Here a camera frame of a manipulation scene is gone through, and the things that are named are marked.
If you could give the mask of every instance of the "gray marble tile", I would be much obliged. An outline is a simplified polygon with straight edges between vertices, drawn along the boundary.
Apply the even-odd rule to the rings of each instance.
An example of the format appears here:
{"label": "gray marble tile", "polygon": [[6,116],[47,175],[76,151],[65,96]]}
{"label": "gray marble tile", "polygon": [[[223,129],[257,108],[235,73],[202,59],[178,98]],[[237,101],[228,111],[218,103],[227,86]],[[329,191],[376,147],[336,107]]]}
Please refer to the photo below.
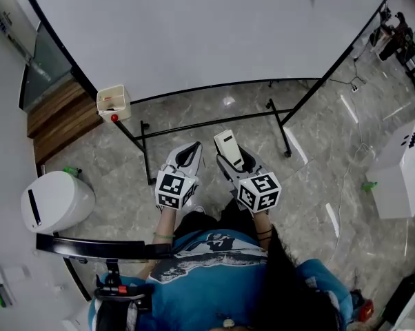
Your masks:
{"label": "gray marble tile", "polygon": [[[258,153],[281,182],[281,200],[270,218],[292,256],[298,263],[311,258],[322,260],[347,287],[356,285],[365,297],[373,299],[378,313],[402,277],[415,268],[415,217],[379,219],[372,194],[362,191],[361,186],[370,163],[393,131],[415,118],[415,91],[395,58],[381,63],[366,51],[357,61],[356,71],[366,81],[353,80],[359,87],[357,92],[329,80],[286,124],[308,163],[295,146],[292,157],[285,157],[275,116],[173,132],[147,139],[146,145],[155,176],[173,148],[200,141],[202,185],[191,199],[191,207],[201,204],[208,214],[219,218],[231,196],[216,165],[213,136],[232,129],[237,141]],[[348,82],[354,73],[349,58],[332,79]],[[278,109],[292,108],[311,86],[311,81],[282,81],[271,88],[265,82],[186,92],[134,104],[132,117],[123,123],[137,136],[140,120],[150,124],[149,133],[266,111],[270,98]],[[360,149],[361,141],[366,150]],[[151,242],[160,217],[154,188],[146,183],[143,155],[114,124],[95,128],[47,162],[48,171],[64,166],[83,170],[83,180],[93,188],[97,202],[85,221],[62,235]],[[341,216],[339,239],[327,204],[338,220]],[[177,224],[189,209],[177,215]],[[125,264],[121,271],[135,274],[141,267]],[[101,274],[105,268],[89,263],[77,265],[77,270],[87,289],[92,290],[95,273]]]}

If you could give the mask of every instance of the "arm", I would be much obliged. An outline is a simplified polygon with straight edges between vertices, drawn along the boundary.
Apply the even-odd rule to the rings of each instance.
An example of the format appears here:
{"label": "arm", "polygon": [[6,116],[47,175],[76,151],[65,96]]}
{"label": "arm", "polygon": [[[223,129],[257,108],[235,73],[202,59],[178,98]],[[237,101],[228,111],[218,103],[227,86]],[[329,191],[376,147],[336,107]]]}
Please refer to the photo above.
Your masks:
{"label": "arm", "polygon": [[267,214],[267,211],[255,213],[254,222],[260,246],[263,249],[268,250],[270,238],[272,237],[272,224],[269,221],[269,215]]}
{"label": "arm", "polygon": [[[161,211],[160,221],[154,234],[153,244],[171,244],[174,236],[176,210],[164,207]],[[154,268],[157,260],[149,260],[145,267],[137,275],[138,278],[146,280]]]}

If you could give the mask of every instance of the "white trash can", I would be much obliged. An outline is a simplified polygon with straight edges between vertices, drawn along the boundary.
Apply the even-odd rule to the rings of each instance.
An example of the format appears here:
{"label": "white trash can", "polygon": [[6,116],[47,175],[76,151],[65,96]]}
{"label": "white trash can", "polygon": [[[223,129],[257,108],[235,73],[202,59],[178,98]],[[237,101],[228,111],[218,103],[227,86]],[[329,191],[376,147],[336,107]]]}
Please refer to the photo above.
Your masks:
{"label": "white trash can", "polygon": [[32,232],[57,232],[88,217],[95,201],[93,191],[81,180],[66,172],[50,172],[23,192],[23,221]]}

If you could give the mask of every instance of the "person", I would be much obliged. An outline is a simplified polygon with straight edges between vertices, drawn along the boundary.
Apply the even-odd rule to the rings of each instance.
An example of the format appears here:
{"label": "person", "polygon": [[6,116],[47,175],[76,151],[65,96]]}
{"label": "person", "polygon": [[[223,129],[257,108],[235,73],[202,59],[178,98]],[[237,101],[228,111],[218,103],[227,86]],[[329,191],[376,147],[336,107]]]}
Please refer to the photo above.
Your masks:
{"label": "person", "polygon": [[[219,221],[200,206],[177,229],[175,221],[176,210],[163,207],[152,242],[171,244],[174,256],[122,277],[154,284],[152,311],[126,330],[336,331],[349,323],[350,293],[319,260],[298,265],[267,210],[252,214],[233,198]],[[90,320],[96,312],[92,305]]]}
{"label": "person", "polygon": [[395,29],[392,30],[393,37],[383,48],[382,52],[379,54],[379,58],[381,59],[381,61],[387,60],[399,48],[403,48],[403,46],[405,45],[405,39],[407,35],[410,36],[410,38],[412,38],[412,29],[408,27],[403,13],[398,12],[395,16],[398,18],[399,24]]}

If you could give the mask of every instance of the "wooden step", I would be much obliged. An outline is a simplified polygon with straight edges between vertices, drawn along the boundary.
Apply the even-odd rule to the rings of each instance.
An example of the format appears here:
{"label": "wooden step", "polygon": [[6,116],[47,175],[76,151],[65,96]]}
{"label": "wooden step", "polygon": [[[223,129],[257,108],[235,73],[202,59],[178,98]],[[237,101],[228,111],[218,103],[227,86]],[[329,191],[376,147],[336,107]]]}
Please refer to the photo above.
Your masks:
{"label": "wooden step", "polygon": [[42,129],[60,117],[65,109],[87,98],[91,99],[75,79],[66,81],[30,111],[27,136],[34,139]]}
{"label": "wooden step", "polygon": [[54,121],[44,126],[33,141],[34,159],[42,164],[67,145],[103,122],[97,114],[96,104],[90,97],[63,108]]}

